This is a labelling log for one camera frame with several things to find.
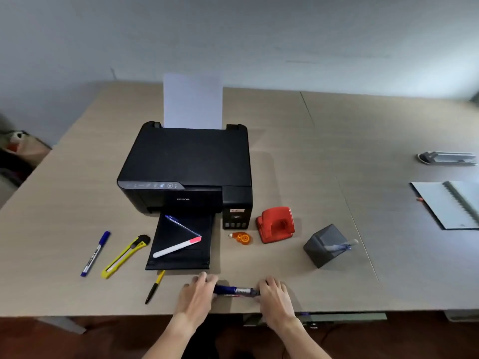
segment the correction tape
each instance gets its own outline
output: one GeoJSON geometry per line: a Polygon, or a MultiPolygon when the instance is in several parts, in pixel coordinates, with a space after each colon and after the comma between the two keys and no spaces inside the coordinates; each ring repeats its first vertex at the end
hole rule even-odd
{"type": "Polygon", "coordinates": [[[237,242],[245,246],[251,243],[251,236],[245,232],[230,233],[228,237],[235,238],[237,242]]]}

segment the printer output tray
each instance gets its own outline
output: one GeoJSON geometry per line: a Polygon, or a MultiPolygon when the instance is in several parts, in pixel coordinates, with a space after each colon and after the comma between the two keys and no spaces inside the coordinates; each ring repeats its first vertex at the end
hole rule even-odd
{"type": "Polygon", "coordinates": [[[153,258],[153,253],[195,238],[187,229],[171,222],[162,214],[158,220],[155,237],[146,269],[209,269],[211,233],[214,214],[174,215],[178,221],[200,234],[201,241],[162,257],[153,258]]]}

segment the left hand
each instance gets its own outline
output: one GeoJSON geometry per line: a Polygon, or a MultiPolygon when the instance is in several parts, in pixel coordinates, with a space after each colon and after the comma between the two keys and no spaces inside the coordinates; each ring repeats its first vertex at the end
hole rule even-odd
{"type": "Polygon", "coordinates": [[[195,332],[211,310],[213,289],[218,276],[201,272],[193,277],[191,283],[183,286],[178,297],[173,318],[182,316],[186,324],[195,332]]]}

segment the white nail file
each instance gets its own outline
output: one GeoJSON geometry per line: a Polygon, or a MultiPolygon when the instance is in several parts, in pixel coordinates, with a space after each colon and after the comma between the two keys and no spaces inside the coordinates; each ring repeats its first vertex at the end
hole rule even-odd
{"type": "Polygon", "coordinates": [[[153,253],[153,258],[158,258],[164,255],[167,255],[168,253],[177,251],[179,249],[183,249],[184,247],[191,246],[192,244],[198,243],[201,241],[201,237],[196,237],[193,239],[190,239],[189,241],[184,241],[183,243],[178,243],[177,245],[162,249],[161,251],[153,253]]]}

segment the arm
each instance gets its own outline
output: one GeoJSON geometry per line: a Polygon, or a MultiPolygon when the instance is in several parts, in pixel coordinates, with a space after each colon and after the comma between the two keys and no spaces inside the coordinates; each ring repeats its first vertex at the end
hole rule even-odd
{"type": "Polygon", "coordinates": [[[143,359],[180,359],[198,326],[211,310],[215,275],[201,272],[190,284],[183,286],[170,323],[143,359]]]}
{"type": "Polygon", "coordinates": [[[260,310],[263,318],[283,342],[292,359],[331,359],[311,339],[301,321],[296,318],[284,283],[268,276],[258,283],[260,310]]]}

